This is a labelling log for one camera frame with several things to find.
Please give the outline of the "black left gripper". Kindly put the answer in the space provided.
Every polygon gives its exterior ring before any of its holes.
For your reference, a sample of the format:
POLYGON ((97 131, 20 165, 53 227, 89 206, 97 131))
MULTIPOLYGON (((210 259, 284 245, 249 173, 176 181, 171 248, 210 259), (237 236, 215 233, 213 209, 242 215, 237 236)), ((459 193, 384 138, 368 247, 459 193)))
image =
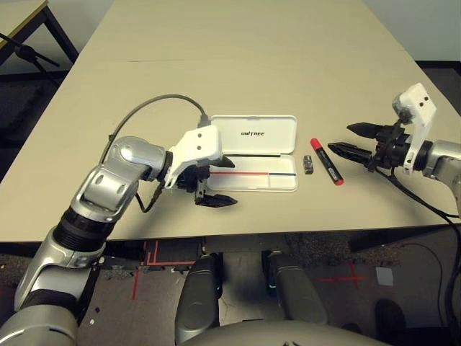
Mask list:
MULTIPOLYGON (((220 168, 234 168, 235 164, 227 157, 211 161, 211 165, 220 168)), ((192 165, 187 167, 176 179, 176 187, 180 190, 195 191, 195 205, 204 207, 227 207, 238 203, 237 200, 227 195, 207 192, 206 179, 210 177, 210 167, 192 165)))

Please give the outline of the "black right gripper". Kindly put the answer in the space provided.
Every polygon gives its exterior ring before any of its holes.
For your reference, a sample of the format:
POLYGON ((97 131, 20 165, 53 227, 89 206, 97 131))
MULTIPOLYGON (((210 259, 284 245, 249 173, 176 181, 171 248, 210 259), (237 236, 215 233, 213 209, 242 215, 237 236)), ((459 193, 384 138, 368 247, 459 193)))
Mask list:
POLYGON ((369 172, 378 168, 393 169, 402 164, 409 145, 408 134, 400 124, 376 125, 372 123, 354 123, 346 127, 351 132, 364 138, 377 141, 375 153, 355 145, 336 142, 329 143, 328 148, 343 159, 367 166, 369 172))

